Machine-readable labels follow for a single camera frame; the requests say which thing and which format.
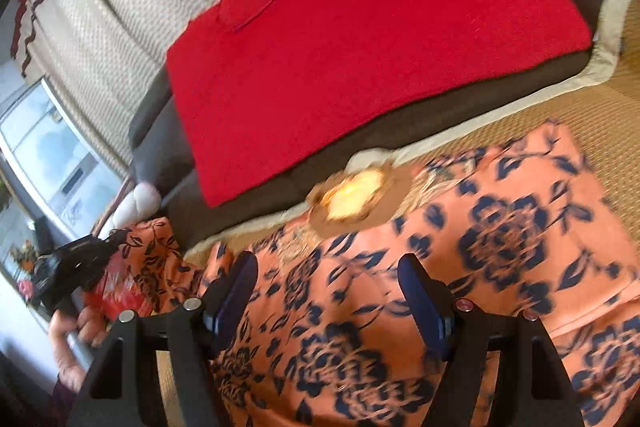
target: floral pattern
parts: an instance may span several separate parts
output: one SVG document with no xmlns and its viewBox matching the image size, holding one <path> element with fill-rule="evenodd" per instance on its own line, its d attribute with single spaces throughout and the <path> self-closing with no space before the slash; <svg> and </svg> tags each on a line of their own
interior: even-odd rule
<svg viewBox="0 0 640 427">
<path fill-rule="evenodd" d="M 545 123 L 419 172 L 456 161 L 475 170 L 388 223 L 319 237 L 292 256 L 296 231 L 310 226 L 306 213 L 252 246 L 258 282 L 235 341 L 212 361 L 235 425 L 421 424 L 445 364 L 429 355 L 399 288 L 407 252 L 486 312 L 541 314 L 585 422 L 615 423 L 640 385 L 640 269 L 569 131 Z M 197 282 L 201 295 L 233 263 L 233 252 L 216 245 L 203 276 L 174 253 L 169 235 L 140 234 L 129 230 L 120 251 L 161 311 L 194 295 Z M 492 390 L 486 380 L 473 425 L 486 424 Z"/>
</svg>

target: red blanket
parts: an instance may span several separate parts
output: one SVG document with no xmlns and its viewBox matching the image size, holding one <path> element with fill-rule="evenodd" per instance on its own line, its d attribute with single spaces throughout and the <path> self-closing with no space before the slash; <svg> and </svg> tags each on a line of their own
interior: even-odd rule
<svg viewBox="0 0 640 427">
<path fill-rule="evenodd" d="M 384 112 L 590 42 L 570 0 L 221 0 L 167 68 L 214 206 Z"/>
</svg>

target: silver bolt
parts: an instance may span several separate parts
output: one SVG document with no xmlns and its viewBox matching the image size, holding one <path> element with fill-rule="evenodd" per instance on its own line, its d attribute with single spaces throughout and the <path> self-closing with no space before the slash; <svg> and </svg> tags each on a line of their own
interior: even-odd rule
<svg viewBox="0 0 640 427">
<path fill-rule="evenodd" d="M 540 317 L 540 315 L 538 315 L 535 311 L 533 311 L 531 308 L 527 308 L 526 310 L 524 310 L 522 312 L 522 316 L 524 318 L 526 318 L 528 321 L 531 322 L 535 322 L 536 320 L 538 320 L 538 318 Z"/>
<path fill-rule="evenodd" d="M 202 301 L 200 299 L 198 299 L 197 297 L 191 297 L 190 299 L 187 299 L 182 305 L 184 306 L 185 310 L 187 310 L 188 312 L 192 312 L 194 310 L 197 310 L 201 304 Z"/>
<path fill-rule="evenodd" d="M 135 311 L 124 310 L 123 312 L 120 312 L 120 315 L 118 315 L 118 320 L 122 323 L 128 323 L 128 322 L 131 322 L 135 317 L 136 317 Z"/>
<path fill-rule="evenodd" d="M 466 313 L 471 311 L 474 308 L 474 304 L 469 299 L 458 299 L 456 301 L 456 308 L 459 309 L 461 312 Z"/>
</svg>

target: brown leather sofa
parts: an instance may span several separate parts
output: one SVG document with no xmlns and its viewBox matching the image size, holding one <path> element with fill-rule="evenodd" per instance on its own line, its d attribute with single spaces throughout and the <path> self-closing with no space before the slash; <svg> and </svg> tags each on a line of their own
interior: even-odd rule
<svg viewBox="0 0 640 427">
<path fill-rule="evenodd" d="M 595 31 L 602 0 L 574 2 Z M 138 181 L 148 181 L 160 190 L 161 212 L 170 218 L 175 238 L 186 250 L 247 219 L 300 203 L 316 183 L 342 169 L 359 150 L 398 148 L 438 133 L 560 82 L 578 73 L 588 59 L 588 52 L 565 55 L 524 73 L 486 80 L 399 108 L 216 208 L 209 208 L 200 193 L 193 156 L 175 110 L 166 71 L 162 70 L 130 126 L 132 174 Z"/>
</svg>

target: red cloth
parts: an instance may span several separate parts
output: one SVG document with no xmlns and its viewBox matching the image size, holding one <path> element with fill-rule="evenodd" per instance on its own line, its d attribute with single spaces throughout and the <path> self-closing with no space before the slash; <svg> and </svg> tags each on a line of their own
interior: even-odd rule
<svg viewBox="0 0 640 427">
<path fill-rule="evenodd" d="M 167 69 L 215 206 L 384 112 L 590 44 L 571 0 L 221 0 Z"/>
</svg>

